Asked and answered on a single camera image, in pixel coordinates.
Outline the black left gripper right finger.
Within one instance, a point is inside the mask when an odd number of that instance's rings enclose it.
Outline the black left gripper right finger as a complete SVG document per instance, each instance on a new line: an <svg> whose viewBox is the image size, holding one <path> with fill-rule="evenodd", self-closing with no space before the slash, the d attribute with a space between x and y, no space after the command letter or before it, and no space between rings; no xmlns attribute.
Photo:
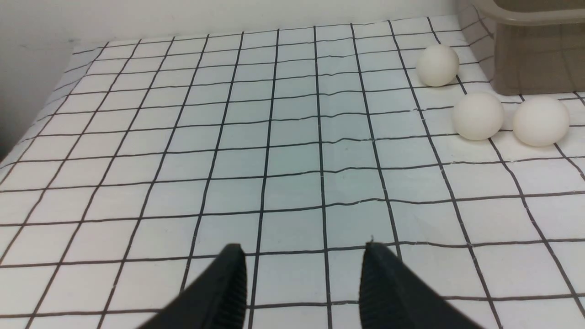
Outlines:
<svg viewBox="0 0 585 329"><path fill-rule="evenodd" d="M359 288L363 329L480 329L379 242L368 242Z"/></svg>

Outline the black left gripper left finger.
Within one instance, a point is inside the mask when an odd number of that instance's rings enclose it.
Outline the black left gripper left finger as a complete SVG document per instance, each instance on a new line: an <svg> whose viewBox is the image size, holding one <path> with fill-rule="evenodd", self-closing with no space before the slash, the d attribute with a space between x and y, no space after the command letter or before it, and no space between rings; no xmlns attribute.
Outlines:
<svg viewBox="0 0 585 329"><path fill-rule="evenodd" d="M247 306L246 256L228 244L180 295L141 329L242 329Z"/></svg>

